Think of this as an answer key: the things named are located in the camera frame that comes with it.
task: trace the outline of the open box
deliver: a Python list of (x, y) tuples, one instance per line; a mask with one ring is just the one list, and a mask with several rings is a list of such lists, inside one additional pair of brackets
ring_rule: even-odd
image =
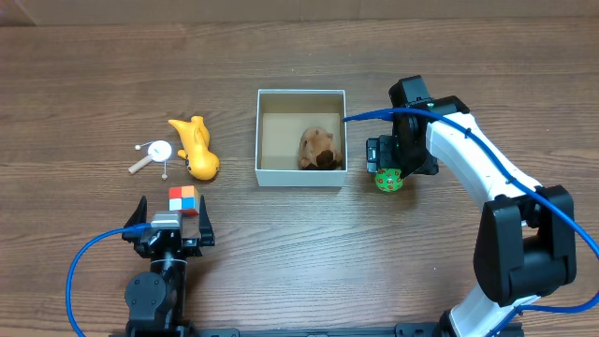
[[(256, 117), (256, 177), (260, 186), (343, 186), (347, 175), (345, 91), (260, 89)], [(302, 170), (300, 138), (321, 126), (343, 153), (335, 170)]]

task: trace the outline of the green ball with red dots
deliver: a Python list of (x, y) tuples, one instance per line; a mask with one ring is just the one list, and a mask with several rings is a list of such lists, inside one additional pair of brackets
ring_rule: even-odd
[(381, 191), (395, 192), (403, 186), (401, 174), (398, 168), (380, 168), (374, 176), (374, 182)]

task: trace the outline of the yellow rubber toy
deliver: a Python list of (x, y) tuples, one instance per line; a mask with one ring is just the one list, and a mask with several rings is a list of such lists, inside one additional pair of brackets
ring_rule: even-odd
[(208, 151), (210, 133), (204, 125), (204, 118), (194, 116), (191, 122), (168, 120), (179, 132), (183, 150), (179, 150), (179, 157), (185, 159), (189, 173), (200, 180), (214, 178), (220, 167), (218, 157)]

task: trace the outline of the cube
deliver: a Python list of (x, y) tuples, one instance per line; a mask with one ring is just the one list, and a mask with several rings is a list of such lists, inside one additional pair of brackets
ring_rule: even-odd
[(199, 214), (199, 193), (194, 186), (170, 187), (168, 190), (168, 209), (179, 211), (186, 216)]

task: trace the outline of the wooden table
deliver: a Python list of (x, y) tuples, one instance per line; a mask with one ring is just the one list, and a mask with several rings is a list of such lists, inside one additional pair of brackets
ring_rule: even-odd
[[(599, 238), (599, 19), (250, 23), (0, 29), (0, 336), (74, 335), (70, 261), (121, 227), (142, 195), (150, 216), (168, 188), (207, 199), (217, 246), (189, 261), (187, 316), (203, 328), (377, 327), (436, 321), (475, 283), (479, 212), (446, 167), (396, 194), (365, 172), (364, 141), (383, 122), (348, 126), (340, 191), (259, 188), (259, 88), (345, 89), (349, 115), (390, 105), (420, 74), (457, 95), (522, 170), (562, 184)], [(200, 183), (179, 159), (135, 176), (135, 144), (166, 139), (167, 119), (202, 115), (222, 171)], [(540, 302), (572, 305), (599, 286), (577, 239), (577, 279)], [(122, 331), (124, 286), (149, 261), (119, 238), (75, 274), (75, 316), (90, 336)], [(530, 313), (530, 336), (596, 336), (599, 309)]]

